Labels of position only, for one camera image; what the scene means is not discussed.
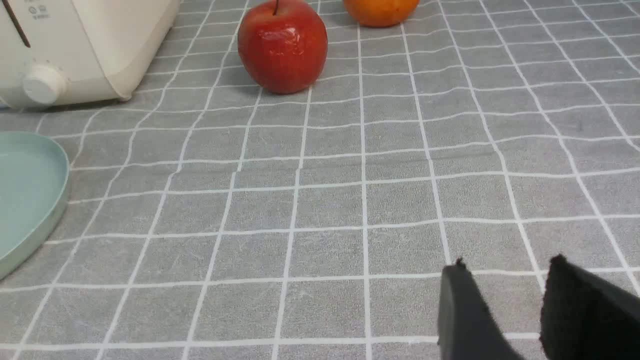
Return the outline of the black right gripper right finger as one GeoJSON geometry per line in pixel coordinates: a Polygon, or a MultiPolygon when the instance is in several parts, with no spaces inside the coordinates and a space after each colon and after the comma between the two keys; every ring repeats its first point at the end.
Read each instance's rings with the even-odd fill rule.
{"type": "Polygon", "coordinates": [[[640,357],[639,298],[564,255],[550,259],[540,323],[549,360],[640,357]]]}

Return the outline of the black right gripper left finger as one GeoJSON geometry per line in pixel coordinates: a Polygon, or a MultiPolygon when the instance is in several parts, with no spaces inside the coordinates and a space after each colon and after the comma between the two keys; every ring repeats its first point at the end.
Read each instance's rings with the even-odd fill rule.
{"type": "Polygon", "coordinates": [[[462,258],[441,272],[438,305],[441,360],[521,360],[503,336],[462,258]]]}

